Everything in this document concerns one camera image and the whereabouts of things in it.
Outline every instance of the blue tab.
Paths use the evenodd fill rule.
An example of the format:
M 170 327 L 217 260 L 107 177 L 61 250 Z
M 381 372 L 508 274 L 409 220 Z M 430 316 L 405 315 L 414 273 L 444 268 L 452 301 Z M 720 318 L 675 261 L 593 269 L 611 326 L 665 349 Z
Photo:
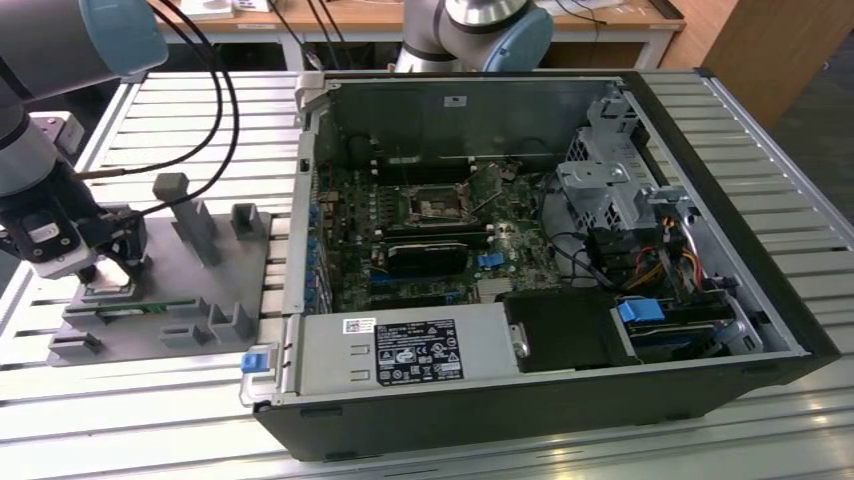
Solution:
M 501 266 L 502 264 L 504 254 L 500 252 L 490 255 L 477 256 L 477 267 L 480 268 L 493 268 Z
M 269 370 L 269 354 L 246 353 L 242 355 L 240 370 L 242 373 L 261 373 Z
M 625 300 L 616 309 L 624 323 L 660 322 L 664 320 L 661 306 L 653 298 L 633 298 Z

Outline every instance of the wire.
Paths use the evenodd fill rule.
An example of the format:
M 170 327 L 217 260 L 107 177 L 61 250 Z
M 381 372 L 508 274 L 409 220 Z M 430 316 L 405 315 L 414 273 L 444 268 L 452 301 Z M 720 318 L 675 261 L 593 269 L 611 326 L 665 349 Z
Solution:
M 313 0 L 305 0 L 305 3 L 308 3 L 308 8 L 310 8 L 310 14 L 314 16 L 314 21 L 317 22 L 317 26 L 320 27 L 320 30 L 322 30 L 322 36 L 325 37 L 325 46 L 329 49 L 329 55 L 332 55 L 332 63 L 334 64 L 334 70 L 340 70 L 341 65 L 340 63 L 337 63 L 337 55 L 334 55 L 334 47 L 332 46 L 332 39 L 329 38 L 329 32 L 326 31 L 325 25 L 322 24 L 322 20 L 320 19 L 320 14 L 317 13 L 317 7 L 314 7 Z
M 557 237 L 565 237 L 565 236 L 572 237 L 575 240 L 580 240 L 581 242 L 584 240 L 587 240 L 587 235 L 584 235 L 581 232 L 560 232 L 560 233 L 554 233 L 550 236 L 550 240 L 553 240 Z
M 643 262 L 643 254 L 655 250 L 655 247 L 643 247 L 640 252 L 637 253 L 637 257 L 635 258 L 635 275 L 640 273 L 640 263 Z
M 693 267 L 693 283 L 699 291 L 703 290 L 703 264 L 699 257 L 685 248 L 681 250 L 681 256 L 691 261 Z
M 322 62 L 320 62 L 320 59 L 310 52 L 305 50 L 305 43 L 298 39 L 298 36 L 296 35 L 293 28 L 290 28 L 290 24 L 284 19 L 284 15 L 281 15 L 281 11 L 276 6 L 276 0 L 266 0 L 266 3 L 269 4 L 269 8 L 272 9 L 272 12 L 276 14 L 276 17 L 278 17 L 278 21 L 281 22 L 284 29 L 290 34 L 290 37 L 293 37 L 293 41 L 296 42 L 296 45 L 298 45 L 298 51 L 301 52 L 302 57 L 305 57 L 305 60 L 308 60 L 308 63 L 317 70 L 322 71 Z
M 344 48 L 344 54 L 346 55 L 346 64 L 349 65 L 349 70 L 354 70 L 354 62 L 352 61 L 352 55 L 349 54 L 349 49 L 346 48 L 346 40 L 344 40 L 344 34 L 341 33 L 341 29 L 337 28 L 337 22 L 334 21 L 334 17 L 332 17 L 332 12 L 329 12 L 329 7 L 325 6 L 325 2 L 326 0 L 318 0 L 320 1 L 320 7 L 322 8 L 322 11 L 325 13 L 325 16 L 329 17 L 329 23 L 332 24 L 332 28 L 334 29 L 334 33 L 337 33 L 337 38 L 341 39 L 341 44 L 342 48 Z
M 566 15 L 570 15 L 575 18 L 580 18 L 581 20 L 587 20 L 588 22 L 592 22 L 592 28 L 596 33 L 592 39 L 592 48 L 589 49 L 589 56 L 587 57 L 587 68 L 592 68 L 592 60 L 596 54 L 596 46 L 599 45 L 599 34 L 600 34 L 599 25 L 607 25 L 608 22 L 596 19 L 596 12 L 593 12 L 592 8 L 589 8 L 587 5 L 579 3 L 577 0 L 569 0 L 569 1 L 589 12 L 589 17 L 584 17 L 583 15 L 579 15 L 570 12 L 569 9 L 562 6 L 561 0 L 556 0 L 557 6 L 566 13 Z
M 657 265 L 655 265 L 655 267 L 652 267 L 652 269 L 645 272 L 640 278 L 637 278 L 636 280 L 631 280 L 629 283 L 625 285 L 625 289 L 627 290 L 632 290 L 636 287 L 639 287 L 640 285 L 643 285 L 644 283 L 649 282 L 651 280 L 655 279 L 655 277 L 657 277 L 657 275 L 661 273 L 661 271 L 664 270 L 664 267 L 661 266 L 661 264 L 659 263 Z
M 575 253 L 572 254 L 572 272 L 569 275 L 561 276 L 560 280 L 568 280 L 569 281 L 569 287 L 575 287 L 572 284 L 575 283 L 575 280 L 595 280 L 595 277 L 587 277 L 583 275 L 577 275 L 577 270 L 576 270 L 576 266 L 577 266 L 577 256 L 581 253 L 587 253 L 587 249 L 585 248 L 579 248 Z
M 184 22 L 184 24 L 189 27 L 192 32 L 196 34 L 201 44 L 204 45 L 204 47 L 208 50 L 208 53 L 210 54 L 209 59 L 210 59 L 210 66 L 213 70 L 216 71 L 216 68 L 218 67 L 221 71 L 222 79 L 225 81 L 225 88 L 228 89 L 228 96 L 230 97 L 230 111 L 232 111 L 232 118 L 233 118 L 233 126 L 230 130 L 230 142 L 228 144 L 228 150 L 225 152 L 225 158 L 222 159 L 222 163 L 220 164 L 218 169 L 216 170 L 216 173 L 213 173 L 213 176 L 210 177 L 208 182 L 201 186 L 201 188 L 198 188 L 198 190 L 196 190 L 194 192 L 178 198 L 174 198 L 172 200 L 162 202 L 160 205 L 154 205 L 153 207 L 142 210 L 141 212 L 131 212 L 130 214 L 125 215 L 121 218 L 122 222 L 134 221 L 145 217 L 146 215 L 150 215 L 152 213 L 165 210 L 166 208 L 170 208 L 176 205 L 180 205 L 181 203 L 189 202 L 196 198 L 198 198 L 201 195 L 204 195 L 204 193 L 213 187 L 216 182 L 218 182 L 218 179 L 222 177 L 222 174 L 225 173 L 225 169 L 228 168 L 228 165 L 230 165 L 230 161 L 234 157 L 234 151 L 237 150 L 237 142 L 240 140 L 240 106 L 237 105 L 237 91 L 234 89 L 234 84 L 230 80 L 230 74 L 228 73 L 228 69 L 225 68 L 225 65 L 222 64 L 221 59 L 218 58 L 218 54 L 213 48 L 213 45 L 210 45 L 208 38 L 204 36 L 204 33 L 201 33 L 201 30 L 198 29 L 193 21 L 189 19 L 189 17 L 186 17 L 184 12 L 181 12 L 180 8 L 174 6 L 170 0 L 160 0 L 160 3 L 166 9 L 172 11 L 172 13 L 177 16 L 177 18 Z
M 599 283 L 599 285 L 601 285 L 603 288 L 608 290 L 613 290 L 615 292 L 619 292 L 619 293 L 628 293 L 616 285 L 613 285 L 613 282 L 608 280 L 608 277 L 604 276 L 604 273 L 596 270 L 596 268 L 593 268 L 589 264 L 581 262 L 576 256 L 569 255 L 566 251 L 562 250 L 553 243 L 550 243 L 550 247 L 554 249 L 554 252 L 557 252 L 557 254 L 572 263 L 572 265 L 577 265 L 581 269 L 584 269 L 587 273 L 589 273 L 589 275 L 592 275 L 592 278 L 596 280 L 596 282 Z
M 521 147 L 524 146 L 524 144 L 528 143 L 528 142 L 533 142 L 533 143 L 538 144 L 545 149 L 545 153 L 550 154 L 550 156 L 554 157 L 554 158 L 560 158 L 560 155 L 557 155 L 554 152 L 552 152 L 550 148 L 545 144 L 545 141 L 538 137 L 524 137 L 521 140 L 518 140 L 516 142 L 513 148 L 510 148 L 504 153 L 504 156 L 505 157 L 514 157 L 516 155 L 518 155 L 516 150 L 520 150 Z
M 122 177 L 125 175 L 135 175 L 135 174 L 139 174 L 139 173 L 148 173 L 148 172 L 153 172 L 156 170 L 161 170 L 164 168 L 172 167 L 172 166 L 185 162 L 186 160 L 189 160 L 210 144 L 210 141 L 213 140 L 213 136 L 216 135 L 216 133 L 218 132 L 218 129 L 220 129 L 220 125 L 221 125 L 221 122 L 222 122 L 224 102 L 222 102 L 222 85 L 220 84 L 220 81 L 218 81 L 218 75 L 216 74 L 216 68 L 210 64 L 209 59 L 206 58 L 204 52 L 198 49 L 198 46 L 194 44 L 192 39 L 181 31 L 181 29 L 177 27 L 177 25 L 174 25 L 174 22 L 172 21 L 172 19 L 162 12 L 160 12 L 157 9 L 154 9 L 153 7 L 150 7 L 150 9 L 152 9 L 154 15 L 157 16 L 157 18 L 160 18 L 160 20 L 162 20 L 162 23 L 165 23 L 169 26 L 169 28 L 174 31 L 174 34 L 180 37 L 180 39 L 184 41 L 184 43 L 189 46 L 194 56 L 198 58 L 198 60 L 204 64 L 204 66 L 208 67 L 208 70 L 210 72 L 210 78 L 213 79 L 213 86 L 214 86 L 214 91 L 216 91 L 216 116 L 213 118 L 213 125 L 210 126 L 210 130 L 209 130 L 206 136 L 204 137 L 204 139 L 201 140 L 201 142 L 198 143 L 198 145 L 196 145 L 196 147 L 189 152 L 186 152 L 184 155 L 181 155 L 180 157 L 174 158 L 173 160 L 169 160 L 166 162 L 154 163 L 152 165 L 146 165 L 146 166 L 139 167 L 139 168 L 110 168 L 110 169 L 103 169 L 103 170 L 95 170 L 93 172 L 79 172 L 79 173 L 77 173 L 74 175 L 74 178 L 78 179 L 78 180 L 93 180 L 93 179 L 99 179 L 99 178 Z
M 542 213 L 545 211 L 545 197 L 548 196 L 548 186 L 550 185 L 550 182 L 553 182 L 556 177 L 557 177 L 557 172 L 556 170 L 552 170 L 550 173 L 545 174 L 545 177 L 542 178 L 542 193 L 538 196 L 538 213 L 537 213 L 538 228 L 542 230 L 542 233 L 545 233 L 545 222 L 542 220 Z

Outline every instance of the aluminum extrusion table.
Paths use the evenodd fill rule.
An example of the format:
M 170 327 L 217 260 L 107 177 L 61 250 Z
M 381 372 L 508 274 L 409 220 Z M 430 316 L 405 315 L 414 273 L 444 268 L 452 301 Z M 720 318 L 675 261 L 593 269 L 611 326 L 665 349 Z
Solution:
M 289 192 L 296 168 L 292 73 L 234 73 L 245 130 L 208 192 L 212 213 L 252 201 L 276 214 L 261 339 L 278 330 Z M 0 301 L 0 476 L 11 478 L 828 478 L 854 465 L 854 232 L 713 79 L 644 77 L 843 352 L 787 386 L 755 391 L 704 418 L 645 427 L 298 463 L 237 400 L 240 354 L 53 369 L 43 363 L 74 280 L 17 270 Z M 214 113 L 202 73 L 121 85 L 79 168 L 172 158 Z M 181 170 L 197 187 L 229 132 Z M 663 165 L 675 180 L 672 170 Z M 153 175 L 98 180 L 98 201 L 153 204 Z M 429 415 L 429 412 L 412 412 Z

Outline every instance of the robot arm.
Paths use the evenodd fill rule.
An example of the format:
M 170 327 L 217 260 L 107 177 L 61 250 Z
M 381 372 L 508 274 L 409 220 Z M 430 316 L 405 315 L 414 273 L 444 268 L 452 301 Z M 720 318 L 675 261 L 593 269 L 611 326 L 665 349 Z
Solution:
M 165 61 L 143 0 L 0 1 L 0 249 L 41 277 L 85 275 L 98 255 L 123 266 L 143 232 L 111 221 L 22 105 Z
M 394 70 L 517 72 L 536 68 L 553 22 L 533 0 L 408 0 Z

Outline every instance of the green circuit board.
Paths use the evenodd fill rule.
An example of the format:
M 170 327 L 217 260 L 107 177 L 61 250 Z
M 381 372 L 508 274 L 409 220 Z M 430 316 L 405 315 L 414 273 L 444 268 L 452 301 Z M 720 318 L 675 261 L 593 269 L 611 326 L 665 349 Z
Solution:
M 508 162 L 484 162 L 465 182 L 452 185 L 380 186 L 366 172 L 330 172 L 321 205 L 326 222 L 333 311 L 480 303 L 477 283 L 506 279 L 513 290 L 560 284 L 560 272 L 536 219 L 541 173 L 516 174 Z M 380 229 L 434 225 L 488 225 L 485 248 L 470 249 L 465 269 L 441 277 L 390 279 L 377 267 Z M 481 268 L 477 257 L 500 254 Z

